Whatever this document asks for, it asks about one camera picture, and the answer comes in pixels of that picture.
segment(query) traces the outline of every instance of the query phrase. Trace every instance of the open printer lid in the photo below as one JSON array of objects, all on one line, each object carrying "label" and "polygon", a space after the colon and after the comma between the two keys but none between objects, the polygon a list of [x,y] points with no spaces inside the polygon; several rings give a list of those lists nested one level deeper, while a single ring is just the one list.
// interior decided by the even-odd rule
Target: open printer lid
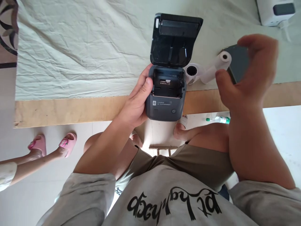
[{"label": "open printer lid", "polygon": [[162,67],[185,67],[203,24],[198,17],[157,13],[154,21],[150,61]]}]

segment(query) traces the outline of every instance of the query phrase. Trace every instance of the white paper roll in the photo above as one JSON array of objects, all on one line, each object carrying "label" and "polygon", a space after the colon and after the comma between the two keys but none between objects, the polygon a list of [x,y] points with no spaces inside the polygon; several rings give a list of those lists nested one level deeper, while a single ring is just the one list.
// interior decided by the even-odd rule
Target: white paper roll
[{"label": "white paper roll", "polygon": [[184,67],[184,70],[187,85],[194,83],[200,77],[200,75],[205,72],[203,66],[197,63],[188,64],[186,67]]},{"label": "white paper roll", "polygon": [[200,79],[204,84],[208,84],[215,79],[215,73],[220,69],[227,70],[232,61],[230,53],[221,52],[214,61],[206,68],[206,72],[200,75]]}]

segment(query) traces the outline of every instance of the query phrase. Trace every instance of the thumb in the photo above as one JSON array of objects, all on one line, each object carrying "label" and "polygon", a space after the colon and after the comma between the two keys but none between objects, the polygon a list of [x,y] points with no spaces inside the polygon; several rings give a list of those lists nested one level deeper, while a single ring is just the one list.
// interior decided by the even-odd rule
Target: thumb
[{"label": "thumb", "polygon": [[216,83],[219,88],[220,96],[232,93],[234,91],[234,85],[228,72],[224,69],[218,70],[215,73]]},{"label": "thumb", "polygon": [[135,95],[134,100],[138,103],[144,103],[151,90],[153,89],[153,80],[151,78],[146,78],[144,85],[139,90],[139,92]]}]

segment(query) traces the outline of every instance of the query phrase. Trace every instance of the smartphone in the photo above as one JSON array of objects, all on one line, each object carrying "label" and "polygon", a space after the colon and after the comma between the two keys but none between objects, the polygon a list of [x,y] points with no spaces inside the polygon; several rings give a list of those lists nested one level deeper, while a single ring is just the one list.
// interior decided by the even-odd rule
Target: smartphone
[{"label": "smartphone", "polygon": [[228,68],[228,73],[231,76],[233,84],[239,83],[249,66],[248,49],[246,47],[233,45],[224,48],[222,51],[230,53],[232,61]]}]

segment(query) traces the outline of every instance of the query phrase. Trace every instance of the wooden board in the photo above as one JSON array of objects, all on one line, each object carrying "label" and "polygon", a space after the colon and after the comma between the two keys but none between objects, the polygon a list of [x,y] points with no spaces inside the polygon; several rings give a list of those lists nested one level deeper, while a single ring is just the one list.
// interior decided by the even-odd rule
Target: wooden board
[{"label": "wooden board", "polygon": [[[15,102],[15,128],[110,121],[120,112],[127,96],[27,100]],[[301,105],[301,82],[273,84],[264,107]],[[218,89],[186,93],[184,114],[228,111]]]}]

